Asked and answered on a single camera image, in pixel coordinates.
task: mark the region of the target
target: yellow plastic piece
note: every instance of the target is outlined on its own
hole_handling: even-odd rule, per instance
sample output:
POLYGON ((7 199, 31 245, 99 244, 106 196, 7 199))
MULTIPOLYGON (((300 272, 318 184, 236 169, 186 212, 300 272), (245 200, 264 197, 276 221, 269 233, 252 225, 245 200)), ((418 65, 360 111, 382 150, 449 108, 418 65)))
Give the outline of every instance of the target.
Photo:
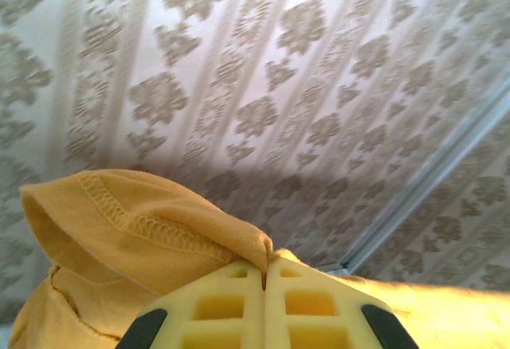
POLYGON ((265 349, 381 349, 361 307, 382 301, 310 267, 274 261, 265 290, 265 349))
POLYGON ((380 300, 280 258, 259 270, 236 261, 158 299, 168 315, 151 349, 381 349, 361 306, 380 300))

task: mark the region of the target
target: black plastic part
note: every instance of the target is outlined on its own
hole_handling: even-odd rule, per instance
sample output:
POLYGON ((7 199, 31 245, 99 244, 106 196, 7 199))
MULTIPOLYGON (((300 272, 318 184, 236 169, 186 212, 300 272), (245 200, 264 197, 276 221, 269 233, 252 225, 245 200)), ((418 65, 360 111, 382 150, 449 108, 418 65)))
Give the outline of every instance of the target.
POLYGON ((161 308, 137 317, 120 339, 116 349, 150 349, 166 318, 167 311, 161 308))
POLYGON ((363 305, 361 311, 381 343, 382 349, 419 349, 393 313, 372 304, 363 305))

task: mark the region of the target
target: yellow shirt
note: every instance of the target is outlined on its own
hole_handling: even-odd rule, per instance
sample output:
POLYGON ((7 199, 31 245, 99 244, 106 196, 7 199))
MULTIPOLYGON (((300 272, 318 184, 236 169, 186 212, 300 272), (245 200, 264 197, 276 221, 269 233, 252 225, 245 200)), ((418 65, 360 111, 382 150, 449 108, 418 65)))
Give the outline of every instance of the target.
MULTIPOLYGON (((14 322, 14 349, 113 348, 146 304, 240 257, 263 273, 274 257, 297 261, 255 226, 143 172, 24 186, 22 205, 53 267, 14 322)), ((510 348, 509 294, 339 281, 389 304, 420 348, 510 348)))

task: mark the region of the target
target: yellow cloth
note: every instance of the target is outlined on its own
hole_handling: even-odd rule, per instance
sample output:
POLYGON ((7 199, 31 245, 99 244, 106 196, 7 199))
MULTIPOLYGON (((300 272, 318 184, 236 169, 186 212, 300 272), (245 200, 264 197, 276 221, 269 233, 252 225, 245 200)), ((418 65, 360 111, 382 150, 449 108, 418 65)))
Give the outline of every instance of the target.
MULTIPOLYGON (((53 262, 14 322, 10 347, 113 348, 155 298, 239 257, 277 256, 259 229, 186 188, 135 171, 85 171, 22 187, 26 218, 53 262)), ((421 348, 510 348, 510 296, 339 279, 387 302, 421 348)))

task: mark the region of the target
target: stitched seam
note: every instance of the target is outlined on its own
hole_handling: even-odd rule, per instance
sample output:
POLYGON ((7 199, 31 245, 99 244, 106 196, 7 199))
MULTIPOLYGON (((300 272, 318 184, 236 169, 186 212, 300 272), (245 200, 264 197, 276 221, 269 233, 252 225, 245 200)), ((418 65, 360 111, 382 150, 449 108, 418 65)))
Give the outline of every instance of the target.
POLYGON ((55 285, 53 284, 53 277, 57 274, 57 272, 60 270, 60 267, 57 266, 57 265, 54 265, 50 270, 49 270, 49 278, 48 278, 48 285, 49 287, 51 288, 52 291, 54 291, 60 298, 62 298, 65 302, 65 305, 68 307, 68 310, 71 312, 71 314, 73 315, 73 318, 76 322, 78 322, 78 324, 80 326, 82 326, 82 328, 84 328, 86 331, 89 331, 90 333, 92 333, 93 335, 97 335, 103 339, 110 339, 112 341, 114 341, 115 343, 118 343, 119 340, 120 340, 120 337, 119 336, 116 336, 116 335, 109 335, 107 333, 102 333, 98 330, 96 330, 94 327, 88 325, 87 323, 85 323, 81 318, 80 318, 80 315, 78 314, 77 311, 74 310, 74 308, 71 306, 71 303, 69 303, 69 300, 67 298, 67 296, 58 288, 55 287, 55 285))
POLYGON ((163 248, 201 253, 224 263, 232 260, 231 252, 204 237, 185 231, 176 221, 127 211, 117 202, 97 174, 83 172, 77 179, 81 188, 115 229, 163 248))

